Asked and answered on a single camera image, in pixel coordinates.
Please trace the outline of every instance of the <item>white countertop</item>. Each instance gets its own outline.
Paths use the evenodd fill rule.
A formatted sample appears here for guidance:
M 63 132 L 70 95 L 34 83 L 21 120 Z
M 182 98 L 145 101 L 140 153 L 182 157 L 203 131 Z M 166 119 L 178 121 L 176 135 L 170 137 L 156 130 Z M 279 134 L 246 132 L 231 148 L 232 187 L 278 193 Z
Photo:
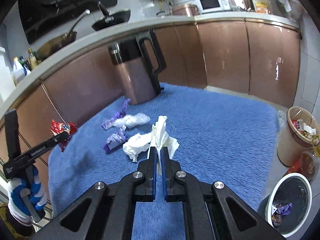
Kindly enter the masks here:
M 295 21 L 289 20 L 287 18 L 260 14 L 255 12 L 219 12 L 219 13 L 209 13 L 196 15 L 192 17 L 188 16 L 162 16 L 162 17 L 153 17 L 148 18 L 143 21 L 133 22 L 133 23 L 123 23 L 113 27 L 103 29 L 101 31 L 89 34 L 79 40 L 74 41 L 70 45 L 60 49 L 46 60 L 44 60 L 38 68 L 33 70 L 30 75 L 25 77 L 12 92 L 12 94 L 4 101 L 3 105 L 0 107 L 0 120 L 4 116 L 4 113 L 13 105 L 16 99 L 28 88 L 30 87 L 39 77 L 45 77 L 45 73 L 49 70 L 54 70 L 60 62 L 68 58 L 70 55 L 79 52 L 82 49 L 85 49 L 88 46 L 94 45 L 99 41 L 110 38 L 114 35 L 125 33 L 128 31 L 133 31 L 135 29 L 154 26 L 159 24 L 169 24 L 169 23 L 192 23 L 200 22 L 206 20 L 219 20 L 226 18 L 238 18 L 239 20 L 248 20 L 248 19 L 259 19 L 263 21 L 268 21 L 271 24 L 284 24 L 289 25 L 294 28 L 298 28 L 299 24 Z

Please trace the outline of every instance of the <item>beige trash can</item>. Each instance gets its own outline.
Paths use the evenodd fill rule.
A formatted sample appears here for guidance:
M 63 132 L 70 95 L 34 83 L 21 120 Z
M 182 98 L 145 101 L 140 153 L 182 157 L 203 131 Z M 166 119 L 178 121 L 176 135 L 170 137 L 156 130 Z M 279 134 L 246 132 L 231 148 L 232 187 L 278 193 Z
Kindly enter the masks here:
M 287 112 L 287 125 L 281 133 L 277 149 L 279 160 L 286 166 L 292 166 L 300 154 L 312 147 L 311 139 L 304 137 L 293 126 L 292 120 L 302 119 L 311 128 L 316 128 L 317 134 L 320 131 L 316 119 L 306 109 L 293 106 Z

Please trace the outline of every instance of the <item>blue and white glove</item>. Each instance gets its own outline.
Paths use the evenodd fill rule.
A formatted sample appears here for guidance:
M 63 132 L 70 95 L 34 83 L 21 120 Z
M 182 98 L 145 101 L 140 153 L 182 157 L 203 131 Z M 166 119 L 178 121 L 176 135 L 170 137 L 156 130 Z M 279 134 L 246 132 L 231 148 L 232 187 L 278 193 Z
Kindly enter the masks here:
M 34 180 L 31 183 L 31 194 L 28 196 L 35 210 L 40 211 L 47 203 L 47 195 L 44 187 L 40 183 L 39 171 L 32 166 Z M 8 182 L 9 203 L 8 208 L 11 215 L 22 225 L 31 226 L 30 212 L 20 196 L 20 191 L 24 189 L 27 182 L 24 179 L 13 178 Z

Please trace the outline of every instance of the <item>fluffy blue mat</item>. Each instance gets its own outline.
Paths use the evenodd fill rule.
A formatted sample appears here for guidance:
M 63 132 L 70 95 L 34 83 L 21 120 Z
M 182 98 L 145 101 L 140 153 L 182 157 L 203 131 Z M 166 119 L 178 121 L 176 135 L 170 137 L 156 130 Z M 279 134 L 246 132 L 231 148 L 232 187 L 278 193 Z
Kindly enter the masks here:
M 199 180 L 221 180 L 257 210 L 262 200 L 275 148 L 276 110 L 262 102 L 200 89 L 162 84 L 152 101 L 128 106 L 127 114 L 145 113 L 151 122 L 127 130 L 128 137 L 151 131 L 159 115 L 167 115 L 167 132 L 180 146 L 174 159 Z M 73 136 L 65 152 L 58 147 L 49 158 L 49 192 L 55 215 L 97 181 L 119 181 L 137 169 L 122 147 L 106 155 L 103 146 L 117 128 L 101 123 L 121 109 L 120 97 L 100 111 Z M 147 157 L 140 153 L 138 161 Z M 137 203 L 132 239 L 185 239 L 181 203 L 165 203 L 157 177 L 156 200 Z

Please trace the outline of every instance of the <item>frying pan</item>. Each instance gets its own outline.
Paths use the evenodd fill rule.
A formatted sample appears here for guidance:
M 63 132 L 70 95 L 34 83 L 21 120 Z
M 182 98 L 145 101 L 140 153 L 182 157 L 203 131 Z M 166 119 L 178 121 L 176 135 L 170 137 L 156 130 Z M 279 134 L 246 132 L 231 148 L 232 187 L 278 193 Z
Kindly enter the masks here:
M 77 32 L 73 31 L 77 23 L 87 14 L 90 14 L 90 10 L 85 10 L 75 21 L 74 25 L 71 27 L 70 31 L 65 34 L 62 34 L 44 45 L 42 45 L 37 50 L 37 55 L 41 60 L 45 60 L 47 57 L 51 56 L 53 53 L 57 52 L 59 49 L 69 45 L 74 42 L 77 37 Z
M 108 10 L 103 6 L 101 2 L 98 2 L 98 7 L 102 11 L 104 17 L 92 25 L 92 28 L 95 31 L 99 31 L 120 23 L 128 22 L 131 16 L 131 11 L 129 9 L 124 9 L 122 11 L 109 14 Z

